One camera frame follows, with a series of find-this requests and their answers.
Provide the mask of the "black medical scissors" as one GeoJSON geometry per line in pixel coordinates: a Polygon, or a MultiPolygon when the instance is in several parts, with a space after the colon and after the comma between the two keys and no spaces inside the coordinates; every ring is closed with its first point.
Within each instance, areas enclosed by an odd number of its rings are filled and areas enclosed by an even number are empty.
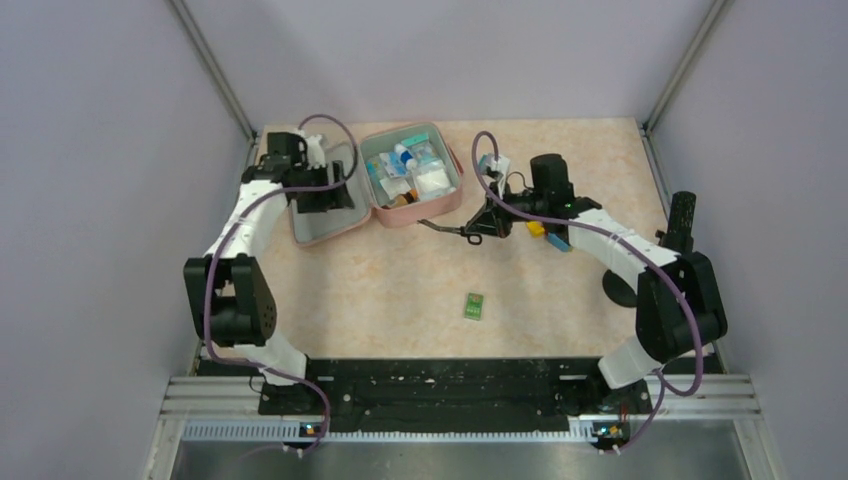
{"type": "Polygon", "coordinates": [[[479,246],[482,244],[482,236],[478,233],[469,232],[465,227],[450,227],[438,225],[430,220],[421,219],[417,221],[417,224],[423,225],[431,230],[434,230],[438,233],[445,233],[451,235],[457,235],[464,238],[468,244],[473,246],[479,246]]]}

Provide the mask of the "white gauze packet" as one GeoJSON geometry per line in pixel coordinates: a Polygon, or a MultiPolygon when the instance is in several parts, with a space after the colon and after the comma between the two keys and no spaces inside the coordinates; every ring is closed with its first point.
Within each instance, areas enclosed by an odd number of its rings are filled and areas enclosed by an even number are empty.
{"type": "Polygon", "coordinates": [[[453,187],[446,169],[439,165],[425,165],[414,171],[412,178],[422,201],[445,195],[453,187]]]}
{"type": "Polygon", "coordinates": [[[380,180],[380,185],[386,193],[389,202],[392,202],[395,198],[402,196],[411,190],[408,181],[403,177],[382,178],[380,180]]]}

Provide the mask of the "white blue bandage roll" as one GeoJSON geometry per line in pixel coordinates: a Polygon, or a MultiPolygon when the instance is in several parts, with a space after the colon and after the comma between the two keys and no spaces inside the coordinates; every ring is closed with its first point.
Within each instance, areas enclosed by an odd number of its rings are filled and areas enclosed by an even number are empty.
{"type": "Polygon", "coordinates": [[[383,152],[379,154],[379,160],[386,175],[391,178],[397,178],[402,175],[398,170],[396,163],[396,154],[394,152],[383,152]]]}

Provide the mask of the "pink medicine kit case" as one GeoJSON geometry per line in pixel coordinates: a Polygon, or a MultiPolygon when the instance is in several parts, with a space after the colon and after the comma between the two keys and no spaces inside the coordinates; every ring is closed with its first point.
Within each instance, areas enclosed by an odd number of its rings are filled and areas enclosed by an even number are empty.
{"type": "Polygon", "coordinates": [[[438,127],[429,122],[369,135],[359,144],[357,175],[347,184],[351,208],[289,211],[294,242],[318,244],[363,226],[409,226],[459,208],[464,170],[438,127]]]}

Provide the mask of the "clear bottle green label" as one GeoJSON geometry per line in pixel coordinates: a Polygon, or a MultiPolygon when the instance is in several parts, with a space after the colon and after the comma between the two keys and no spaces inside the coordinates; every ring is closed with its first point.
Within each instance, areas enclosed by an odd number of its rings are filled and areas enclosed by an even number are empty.
{"type": "Polygon", "coordinates": [[[417,167],[417,160],[413,153],[402,143],[397,143],[394,146],[394,156],[396,157],[397,164],[403,167],[404,172],[408,172],[417,167]]]}

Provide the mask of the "teal topped swab packet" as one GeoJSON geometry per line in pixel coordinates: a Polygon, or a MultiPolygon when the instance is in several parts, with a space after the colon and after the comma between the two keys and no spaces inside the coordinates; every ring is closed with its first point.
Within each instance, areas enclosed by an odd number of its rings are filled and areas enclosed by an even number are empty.
{"type": "Polygon", "coordinates": [[[401,141],[419,165],[424,165],[439,158],[430,141],[428,133],[419,133],[401,141]]]}

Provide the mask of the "blue bandage strip packet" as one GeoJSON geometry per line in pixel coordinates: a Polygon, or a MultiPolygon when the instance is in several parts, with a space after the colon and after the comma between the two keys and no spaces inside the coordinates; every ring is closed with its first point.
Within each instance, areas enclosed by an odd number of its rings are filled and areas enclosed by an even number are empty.
{"type": "Polygon", "coordinates": [[[379,160],[389,178],[404,178],[409,175],[404,160],[396,152],[381,153],[379,160]]]}

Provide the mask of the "brown medicine bottle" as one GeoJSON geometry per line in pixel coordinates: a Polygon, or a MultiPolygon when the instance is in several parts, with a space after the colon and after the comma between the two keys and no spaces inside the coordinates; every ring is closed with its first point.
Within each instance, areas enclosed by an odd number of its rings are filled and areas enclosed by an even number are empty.
{"type": "Polygon", "coordinates": [[[415,189],[398,195],[393,202],[395,208],[413,204],[418,201],[418,193],[415,189]]]}

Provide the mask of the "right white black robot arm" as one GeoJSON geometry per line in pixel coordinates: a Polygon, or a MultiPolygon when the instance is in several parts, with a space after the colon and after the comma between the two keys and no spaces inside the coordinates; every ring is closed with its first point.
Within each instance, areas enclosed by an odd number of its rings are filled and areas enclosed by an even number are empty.
{"type": "Polygon", "coordinates": [[[704,347],[727,333],[727,318],[710,259],[691,248],[653,243],[616,221],[595,200],[576,194],[562,155],[530,161],[532,184],[516,192],[496,153],[472,168],[485,203],[466,224],[474,237],[504,238],[513,224],[537,221],[564,243],[598,260],[636,295],[634,332],[597,362],[586,385],[589,404],[612,412],[628,386],[655,375],[679,396],[691,396],[706,372],[704,347]]]}

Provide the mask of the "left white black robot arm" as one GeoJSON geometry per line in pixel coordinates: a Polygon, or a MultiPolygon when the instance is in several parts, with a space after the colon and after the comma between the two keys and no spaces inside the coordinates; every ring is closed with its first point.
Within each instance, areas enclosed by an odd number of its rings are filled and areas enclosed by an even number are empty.
{"type": "Polygon", "coordinates": [[[259,259],[289,208],[322,213],[353,207],[347,184],[359,164],[355,141],[330,144],[302,130],[272,132],[267,150],[240,178],[238,198],[222,233],[183,278],[194,328],[209,356],[257,369],[283,387],[297,413],[319,404],[320,386],[306,377],[308,357],[277,328],[278,309],[259,259]]]}

